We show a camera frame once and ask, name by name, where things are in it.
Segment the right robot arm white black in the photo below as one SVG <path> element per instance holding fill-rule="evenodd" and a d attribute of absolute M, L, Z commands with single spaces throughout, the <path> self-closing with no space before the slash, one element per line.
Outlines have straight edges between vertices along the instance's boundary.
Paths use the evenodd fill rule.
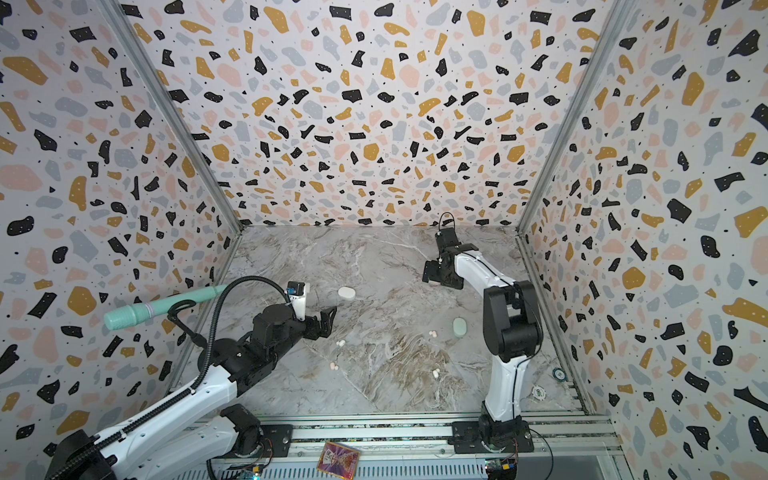
<path fill-rule="evenodd" d="M 422 281 L 476 290 L 482 300 L 483 339 L 492 355 L 481 413 L 476 420 L 453 423 L 449 443 L 457 454 L 531 452 L 532 434 L 520 401 L 526 369 L 544 339 L 535 288 L 491 266 L 475 245 L 458 239 L 453 227 L 439 228 L 435 239 L 438 257 L 425 262 Z"/>

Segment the mint green earbud charging case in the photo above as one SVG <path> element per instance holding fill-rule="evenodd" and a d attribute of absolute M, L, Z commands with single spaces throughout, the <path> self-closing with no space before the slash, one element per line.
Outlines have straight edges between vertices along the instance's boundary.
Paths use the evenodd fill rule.
<path fill-rule="evenodd" d="M 452 321 L 452 331 L 457 338 L 463 338 L 467 335 L 468 325 L 464 318 L 457 317 Z"/>

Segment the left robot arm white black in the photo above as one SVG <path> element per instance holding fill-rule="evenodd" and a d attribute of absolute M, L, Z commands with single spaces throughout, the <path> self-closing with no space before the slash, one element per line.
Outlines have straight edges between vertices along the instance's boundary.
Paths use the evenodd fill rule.
<path fill-rule="evenodd" d="M 48 479 L 171 479 L 222 455 L 264 449 L 282 455 L 261 422 L 236 398 L 269 376 L 300 340 L 330 336 L 337 310 L 299 319 L 289 304 L 266 307 L 239 340 L 215 341 L 200 377 L 152 408 L 98 434 L 82 430 L 56 448 Z"/>

